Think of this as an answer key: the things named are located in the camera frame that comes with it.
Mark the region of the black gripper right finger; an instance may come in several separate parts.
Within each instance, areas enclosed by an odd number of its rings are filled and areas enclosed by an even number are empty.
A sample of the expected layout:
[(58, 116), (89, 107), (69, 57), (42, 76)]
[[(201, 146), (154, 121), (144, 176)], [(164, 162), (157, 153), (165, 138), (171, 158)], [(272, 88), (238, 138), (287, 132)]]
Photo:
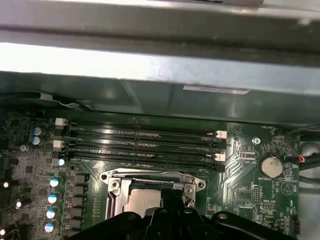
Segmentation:
[(179, 215), (183, 237), (188, 240), (290, 240), (292, 237), (280, 231), (238, 216), (219, 211), (210, 219), (195, 209), (185, 207), (184, 192), (175, 190), (175, 209)]

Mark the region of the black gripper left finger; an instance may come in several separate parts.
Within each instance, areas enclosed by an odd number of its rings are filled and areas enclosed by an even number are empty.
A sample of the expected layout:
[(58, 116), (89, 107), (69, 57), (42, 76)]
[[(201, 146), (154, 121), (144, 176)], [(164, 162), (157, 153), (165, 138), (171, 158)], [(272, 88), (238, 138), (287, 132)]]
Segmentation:
[(128, 211), (68, 236), (67, 240), (170, 240), (174, 213), (179, 210), (179, 191), (163, 189), (160, 207), (152, 216)]

